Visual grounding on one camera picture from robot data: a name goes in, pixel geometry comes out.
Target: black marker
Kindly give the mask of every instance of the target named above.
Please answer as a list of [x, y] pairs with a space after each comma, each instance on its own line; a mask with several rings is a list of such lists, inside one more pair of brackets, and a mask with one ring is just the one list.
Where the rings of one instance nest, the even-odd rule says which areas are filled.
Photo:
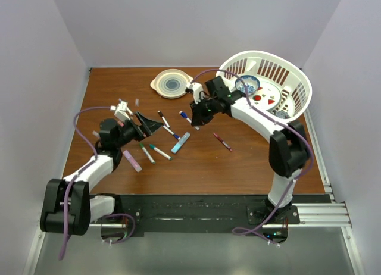
[[158, 110], [157, 113], [159, 113], [161, 119], [164, 121], [165, 126], [167, 126], [167, 127], [170, 129], [171, 127], [169, 126], [169, 123], [168, 123], [167, 120], [165, 119], [163, 113], [162, 113], [160, 110]]

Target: red marker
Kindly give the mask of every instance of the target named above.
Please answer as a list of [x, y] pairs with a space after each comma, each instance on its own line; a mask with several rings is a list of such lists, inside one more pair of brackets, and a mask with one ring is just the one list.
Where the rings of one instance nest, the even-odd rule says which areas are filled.
[[221, 137], [219, 137], [217, 134], [213, 133], [214, 137], [218, 139], [218, 141], [220, 141], [230, 152], [233, 152], [233, 149], [230, 148], [230, 146], [224, 141], [222, 140]]

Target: gray wall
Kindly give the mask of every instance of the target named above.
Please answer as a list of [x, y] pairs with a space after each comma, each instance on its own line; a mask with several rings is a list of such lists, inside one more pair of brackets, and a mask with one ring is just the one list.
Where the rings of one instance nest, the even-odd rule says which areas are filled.
[[221, 65], [259, 49], [302, 66], [340, 0], [55, 0], [88, 66]]
[[368, 274], [380, 274], [381, 0], [342, 0], [307, 63], [327, 172]]
[[21, 274], [87, 69], [53, 0], [0, 0], [0, 274]]

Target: white wall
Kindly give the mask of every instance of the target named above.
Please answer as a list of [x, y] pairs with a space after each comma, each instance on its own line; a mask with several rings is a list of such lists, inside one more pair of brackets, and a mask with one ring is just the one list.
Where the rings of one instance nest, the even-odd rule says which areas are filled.
[[368, 274], [380, 274], [381, 0], [342, 0], [303, 69], [327, 172]]
[[87, 69], [53, 0], [0, 0], [0, 274], [21, 274]]
[[260, 49], [302, 66], [340, 0], [55, 0], [92, 67], [220, 65]]

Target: wooden tabletop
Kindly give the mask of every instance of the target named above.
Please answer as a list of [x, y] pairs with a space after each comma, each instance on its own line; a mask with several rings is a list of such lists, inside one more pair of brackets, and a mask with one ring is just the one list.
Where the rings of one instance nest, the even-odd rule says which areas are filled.
[[[227, 115], [217, 114], [199, 131], [179, 115], [183, 110], [191, 117], [190, 95], [178, 99], [161, 98], [149, 86], [155, 76], [166, 68], [94, 68], [90, 74], [82, 109], [100, 105], [116, 105], [121, 98], [129, 102], [133, 111], [145, 117], [161, 121], [161, 110], [171, 129], [182, 136], [190, 133], [189, 140], [169, 161], [148, 147], [151, 143], [171, 154], [176, 140], [160, 128], [143, 143], [154, 157], [151, 164], [138, 142], [130, 142], [128, 149], [143, 170], [135, 172], [126, 159], [118, 169], [104, 178], [92, 193], [117, 194], [267, 194], [271, 189], [273, 171], [268, 163], [268, 143], [246, 124]], [[196, 76], [205, 68], [178, 68], [190, 76]], [[200, 78], [200, 83], [213, 78], [210, 73]], [[82, 114], [78, 128], [93, 143], [93, 130], [99, 130], [99, 122], [113, 117], [108, 110]], [[221, 136], [232, 147], [229, 152], [214, 136]], [[64, 175], [71, 174], [86, 163], [92, 151], [77, 135], [74, 135]], [[324, 193], [318, 168], [315, 167], [298, 181], [295, 193]]]

